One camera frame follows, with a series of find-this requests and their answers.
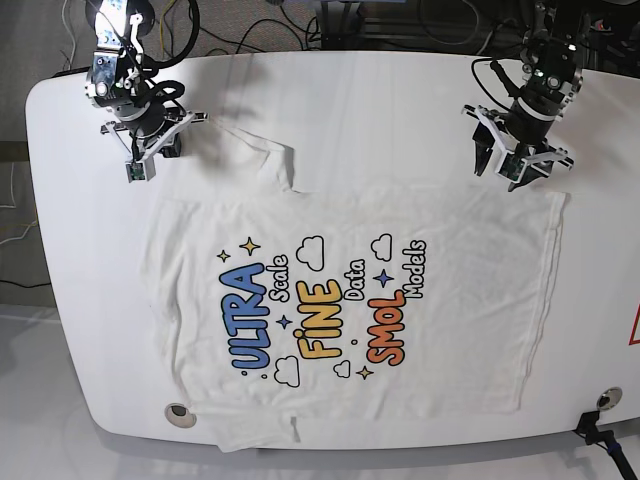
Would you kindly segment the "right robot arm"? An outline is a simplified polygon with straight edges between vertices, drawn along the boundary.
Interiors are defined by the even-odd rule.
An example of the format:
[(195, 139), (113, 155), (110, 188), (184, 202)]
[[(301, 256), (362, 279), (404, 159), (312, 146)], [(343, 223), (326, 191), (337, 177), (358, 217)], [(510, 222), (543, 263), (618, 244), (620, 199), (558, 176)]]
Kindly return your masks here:
[(106, 133), (127, 131), (131, 138), (131, 161), (140, 163), (146, 154), (177, 158), (182, 143), (179, 130), (204, 117), (188, 111), (179, 99), (186, 87), (176, 80), (156, 82), (162, 70), (185, 60), (199, 35), (199, 5), (190, 1), (191, 31), (186, 45), (169, 60), (155, 60), (145, 53), (141, 38), (155, 24), (148, 1), (87, 1), (85, 13), (93, 26), (97, 45), (87, 71), (85, 94), (96, 108), (113, 114), (117, 121)]

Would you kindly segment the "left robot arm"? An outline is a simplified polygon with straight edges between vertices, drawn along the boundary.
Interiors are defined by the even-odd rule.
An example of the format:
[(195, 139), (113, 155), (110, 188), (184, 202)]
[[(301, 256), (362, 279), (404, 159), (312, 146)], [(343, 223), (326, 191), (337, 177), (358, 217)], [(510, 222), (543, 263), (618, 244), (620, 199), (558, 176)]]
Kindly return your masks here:
[(577, 1), (544, 1), (534, 14), (529, 33), (518, 55), (523, 83), (516, 84), (497, 57), (481, 57), (471, 63), (471, 73), (479, 79), (476, 66), (486, 63), (512, 100), (509, 106), (493, 95), (493, 109), (466, 105), (462, 113), (476, 121), (474, 174), (482, 176), (494, 161), (494, 173), (508, 183), (510, 192), (539, 179), (547, 179), (556, 165), (574, 166), (566, 149), (552, 146), (547, 135), (564, 117), (576, 99), (582, 83), (582, 67), (577, 59), (583, 36), (585, 8)]

